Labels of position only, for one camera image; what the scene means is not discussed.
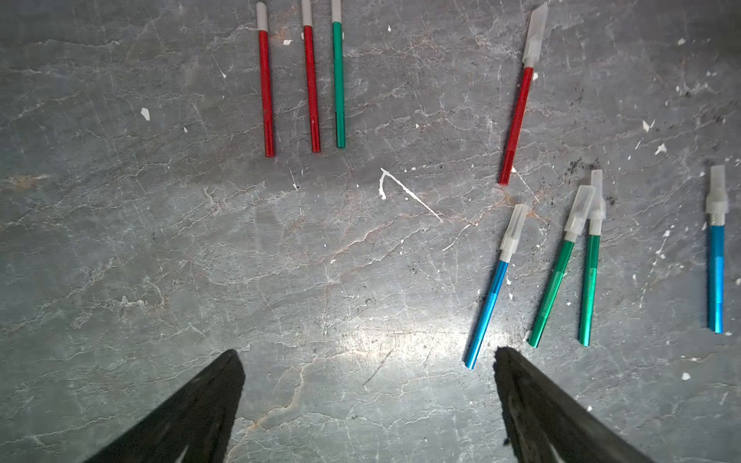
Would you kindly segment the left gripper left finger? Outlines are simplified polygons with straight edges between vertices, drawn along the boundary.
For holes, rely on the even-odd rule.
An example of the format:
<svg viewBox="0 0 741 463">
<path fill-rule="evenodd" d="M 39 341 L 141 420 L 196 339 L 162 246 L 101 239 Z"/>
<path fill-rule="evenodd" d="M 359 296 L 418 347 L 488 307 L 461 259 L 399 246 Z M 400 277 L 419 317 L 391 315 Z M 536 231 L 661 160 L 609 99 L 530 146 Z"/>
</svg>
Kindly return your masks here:
<svg viewBox="0 0 741 463">
<path fill-rule="evenodd" d="M 90 462 L 222 462 L 245 383 L 229 349 Z"/>
</svg>

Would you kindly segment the red carving knife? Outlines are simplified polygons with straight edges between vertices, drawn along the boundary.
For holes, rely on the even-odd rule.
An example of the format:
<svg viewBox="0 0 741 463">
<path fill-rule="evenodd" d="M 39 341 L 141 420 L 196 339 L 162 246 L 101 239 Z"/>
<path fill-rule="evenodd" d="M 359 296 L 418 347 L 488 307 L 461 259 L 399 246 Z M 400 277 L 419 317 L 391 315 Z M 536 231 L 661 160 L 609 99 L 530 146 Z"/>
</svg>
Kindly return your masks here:
<svg viewBox="0 0 741 463">
<path fill-rule="evenodd" d="M 312 4 L 310 0 L 301 1 L 303 41 L 305 50 L 305 69 L 310 119 L 311 150 L 318 154 L 320 144 L 320 112 L 318 112 L 318 88 L 316 88 L 316 59 L 314 51 L 314 29 Z"/>
<path fill-rule="evenodd" d="M 520 90 L 515 104 L 509 137 L 505 147 L 502 170 L 499 177 L 501 185 L 508 185 L 513 171 L 513 161 L 518 146 L 519 136 L 526 111 L 528 96 L 535 74 L 535 65 L 540 59 L 542 44 L 545 34 L 549 7 L 546 3 L 532 11 L 526 44 L 523 53 L 523 73 L 520 82 Z"/>
<path fill-rule="evenodd" d="M 266 3 L 259 1 L 256 4 L 256 12 L 260 46 L 262 119 L 264 120 L 264 150 L 266 151 L 266 157 L 274 158 L 275 138 L 269 61 L 268 16 Z"/>
</svg>

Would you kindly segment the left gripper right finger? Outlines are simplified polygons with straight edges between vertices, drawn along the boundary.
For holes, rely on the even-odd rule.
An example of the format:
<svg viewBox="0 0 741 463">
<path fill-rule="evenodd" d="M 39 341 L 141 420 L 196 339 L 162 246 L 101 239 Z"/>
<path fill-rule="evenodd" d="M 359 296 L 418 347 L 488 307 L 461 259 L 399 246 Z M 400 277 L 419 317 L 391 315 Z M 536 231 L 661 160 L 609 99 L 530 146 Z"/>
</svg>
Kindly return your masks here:
<svg viewBox="0 0 741 463">
<path fill-rule="evenodd" d="M 495 353 L 507 435 L 519 462 L 648 462 L 511 347 Z"/>
</svg>

